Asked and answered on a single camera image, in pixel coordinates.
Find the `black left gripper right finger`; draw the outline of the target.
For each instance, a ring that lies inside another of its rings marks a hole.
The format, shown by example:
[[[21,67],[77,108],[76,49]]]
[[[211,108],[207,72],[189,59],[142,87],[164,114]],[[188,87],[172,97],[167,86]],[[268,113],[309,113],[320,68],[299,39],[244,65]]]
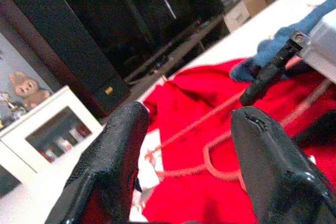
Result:
[[[230,130],[258,223],[335,223],[332,185],[276,120],[245,106]]]

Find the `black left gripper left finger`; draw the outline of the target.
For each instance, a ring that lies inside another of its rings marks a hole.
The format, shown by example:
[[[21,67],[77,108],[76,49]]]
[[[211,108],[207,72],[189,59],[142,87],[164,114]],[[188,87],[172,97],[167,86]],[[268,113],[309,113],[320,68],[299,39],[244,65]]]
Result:
[[[128,223],[141,145],[149,113],[140,102],[116,109],[103,131],[84,150],[51,209],[46,223],[83,223],[93,214],[95,193],[110,223]]]

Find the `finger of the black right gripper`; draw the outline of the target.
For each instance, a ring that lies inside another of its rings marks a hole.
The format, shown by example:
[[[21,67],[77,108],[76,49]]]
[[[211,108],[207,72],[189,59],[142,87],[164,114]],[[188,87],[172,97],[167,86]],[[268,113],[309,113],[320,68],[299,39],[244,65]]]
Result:
[[[255,81],[240,96],[242,106],[254,105],[286,71],[286,64],[306,45],[306,35],[295,31],[276,55],[259,71]]]

